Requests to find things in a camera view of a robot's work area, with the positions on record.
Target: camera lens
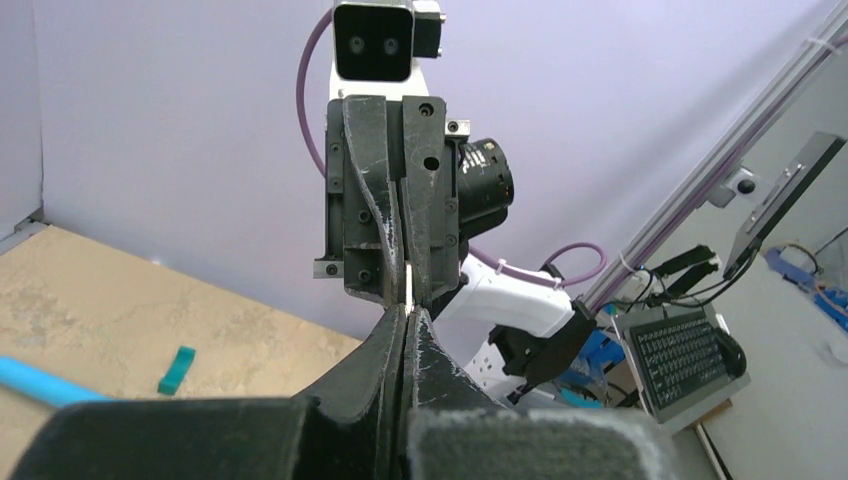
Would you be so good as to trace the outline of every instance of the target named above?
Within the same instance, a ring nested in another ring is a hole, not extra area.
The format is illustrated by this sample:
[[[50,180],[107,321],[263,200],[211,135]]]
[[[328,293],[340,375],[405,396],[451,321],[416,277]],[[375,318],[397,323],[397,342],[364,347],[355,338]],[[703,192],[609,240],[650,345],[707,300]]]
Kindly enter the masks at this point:
[[[468,239],[503,223],[515,192],[506,155],[491,138],[464,144],[460,160],[459,229]]]

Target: green block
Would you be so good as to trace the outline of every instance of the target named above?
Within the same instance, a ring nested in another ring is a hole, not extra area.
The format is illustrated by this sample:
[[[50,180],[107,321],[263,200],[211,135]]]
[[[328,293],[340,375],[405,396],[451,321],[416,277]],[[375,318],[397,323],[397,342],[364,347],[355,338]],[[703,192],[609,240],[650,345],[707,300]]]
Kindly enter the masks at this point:
[[[195,350],[191,347],[180,347],[177,350],[177,356],[174,357],[171,368],[168,369],[162,380],[159,380],[159,388],[157,389],[159,393],[163,395],[177,393],[177,389],[183,383],[188,368],[191,367],[191,363],[194,361],[194,354]]]

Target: computer mouse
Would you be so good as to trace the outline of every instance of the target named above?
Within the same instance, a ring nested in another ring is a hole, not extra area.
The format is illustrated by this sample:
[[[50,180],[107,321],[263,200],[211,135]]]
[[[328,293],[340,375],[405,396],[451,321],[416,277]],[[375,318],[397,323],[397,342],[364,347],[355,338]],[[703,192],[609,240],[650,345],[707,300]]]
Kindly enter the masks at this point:
[[[724,359],[727,373],[733,378],[744,375],[745,370],[748,369],[748,359],[739,342],[718,327],[716,327],[716,340],[718,340],[719,351]]]

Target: black keyboard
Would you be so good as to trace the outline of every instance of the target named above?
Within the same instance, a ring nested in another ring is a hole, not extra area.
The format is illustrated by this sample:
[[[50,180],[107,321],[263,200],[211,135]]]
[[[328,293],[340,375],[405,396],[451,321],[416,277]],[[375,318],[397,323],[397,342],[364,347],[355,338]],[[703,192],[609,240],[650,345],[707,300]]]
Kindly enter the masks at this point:
[[[665,408],[727,375],[713,325],[703,312],[633,327],[642,381],[657,408]]]

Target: beige table surface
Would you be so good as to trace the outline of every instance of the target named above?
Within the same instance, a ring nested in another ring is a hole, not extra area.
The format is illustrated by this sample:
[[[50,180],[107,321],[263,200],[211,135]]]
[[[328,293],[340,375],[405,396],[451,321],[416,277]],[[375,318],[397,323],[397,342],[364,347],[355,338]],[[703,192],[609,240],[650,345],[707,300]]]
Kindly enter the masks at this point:
[[[0,355],[109,396],[162,398],[180,345],[177,397],[288,396],[359,343],[56,227],[0,255]],[[50,413],[0,387],[0,478]]]

